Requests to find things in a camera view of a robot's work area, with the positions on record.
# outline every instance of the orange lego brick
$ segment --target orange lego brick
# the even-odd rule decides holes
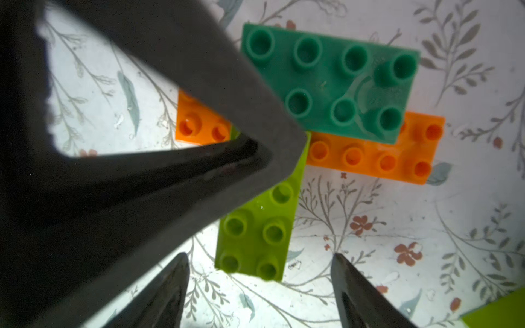
[[[445,118],[406,112],[395,145],[312,132],[307,164],[425,184]]]
[[[231,129],[230,122],[179,89],[175,140],[200,146],[225,142]]]

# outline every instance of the plastic surface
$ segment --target plastic surface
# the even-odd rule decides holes
[[[217,269],[282,279],[307,154],[308,142],[288,179],[220,220]]]
[[[307,164],[423,185],[445,118],[406,112],[395,145],[312,132]]]
[[[196,145],[210,145],[230,140],[231,123],[209,107],[178,90],[175,140]]]
[[[461,317],[469,328],[522,328],[525,288]]]
[[[305,130],[395,144],[418,51],[253,24],[241,50]]]

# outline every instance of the printed flower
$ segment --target printed flower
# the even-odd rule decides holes
[[[354,216],[352,219],[353,222],[350,223],[350,228],[355,231],[356,236],[360,236],[364,230],[370,230],[374,226],[372,223],[368,222],[368,216]]]
[[[94,149],[90,149],[89,152],[81,149],[78,153],[80,157],[96,157],[98,155],[97,151]]]
[[[387,286],[377,286],[376,289],[381,294],[386,294],[389,291],[389,288]]]
[[[455,298],[452,300],[452,303],[450,303],[450,310],[452,312],[456,312],[457,309],[461,306],[461,299]]]
[[[423,258],[423,253],[421,252],[415,252],[414,248],[418,245],[418,243],[413,242],[412,244],[408,245],[406,247],[403,244],[399,244],[394,248],[394,251],[396,253],[400,253],[400,255],[397,257],[397,263],[403,264],[406,263],[409,267],[413,267],[416,265],[416,261],[419,261]]]
[[[494,148],[501,149],[501,147],[503,147],[503,139],[500,137],[496,137],[492,142],[492,145],[494,146]]]
[[[286,21],[286,29],[292,29],[295,30],[297,25],[293,22],[293,20],[289,19]]]

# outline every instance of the green lego brick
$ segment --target green lego brick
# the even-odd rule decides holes
[[[516,290],[498,301],[471,311],[461,317],[469,328],[522,328],[525,288]]]
[[[282,279],[310,144],[306,134],[307,144],[292,175],[220,220],[217,269]]]
[[[253,24],[241,50],[305,130],[395,144],[418,51]]]

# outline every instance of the black plastic part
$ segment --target black plastic part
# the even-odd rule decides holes
[[[416,328],[343,254],[333,256],[330,274],[343,328]]]
[[[179,328],[189,279],[180,253],[104,328]]]
[[[306,136],[197,0],[61,0],[246,135],[69,158],[45,124],[42,1],[0,2],[0,325],[75,327],[293,171]]]

